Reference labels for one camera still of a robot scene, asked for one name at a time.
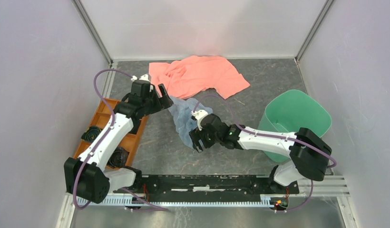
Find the translucent blue trash bag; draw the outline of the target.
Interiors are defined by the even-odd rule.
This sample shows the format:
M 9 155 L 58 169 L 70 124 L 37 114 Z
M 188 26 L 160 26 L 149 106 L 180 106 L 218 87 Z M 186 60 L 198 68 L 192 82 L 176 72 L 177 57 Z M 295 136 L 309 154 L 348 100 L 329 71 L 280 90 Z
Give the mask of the translucent blue trash bag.
M 197 122 L 191 119 L 191 112 L 198 100 L 194 98 L 183 100 L 173 96 L 170 99 L 173 101 L 173 104 L 168 110 L 173 116 L 175 129 L 184 145 L 193 149 L 194 146 L 189 133 L 197 127 Z

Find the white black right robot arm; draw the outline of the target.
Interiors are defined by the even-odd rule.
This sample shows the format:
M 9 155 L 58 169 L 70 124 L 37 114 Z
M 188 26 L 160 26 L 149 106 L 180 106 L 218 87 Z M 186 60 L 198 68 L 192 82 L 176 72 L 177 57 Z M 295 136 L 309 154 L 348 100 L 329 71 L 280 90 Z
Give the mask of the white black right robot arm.
M 282 193 L 292 182 L 302 178 L 322 181 L 329 162 L 335 164 L 330 146 L 308 128 L 278 133 L 238 124 L 227 125 L 205 110 L 192 111 L 191 118 L 197 126 L 189 135 L 198 152 L 219 144 L 229 150 L 260 150 L 288 158 L 270 174 L 268 188 L 274 194 Z

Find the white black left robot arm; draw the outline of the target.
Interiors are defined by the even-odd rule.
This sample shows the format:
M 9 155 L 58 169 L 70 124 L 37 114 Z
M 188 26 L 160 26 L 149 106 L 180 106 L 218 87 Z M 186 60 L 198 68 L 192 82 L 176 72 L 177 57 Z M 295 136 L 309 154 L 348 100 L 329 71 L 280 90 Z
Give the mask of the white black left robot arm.
M 142 118 L 168 109 L 173 104 L 163 84 L 155 86 L 146 80 L 136 80 L 130 93 L 110 108 L 107 124 L 77 158 L 64 163 L 67 192 L 88 203 L 101 203 L 108 193 L 125 187 L 130 193 L 142 190 L 141 171 L 129 166 L 106 172 L 115 149 L 131 131 L 136 131 Z

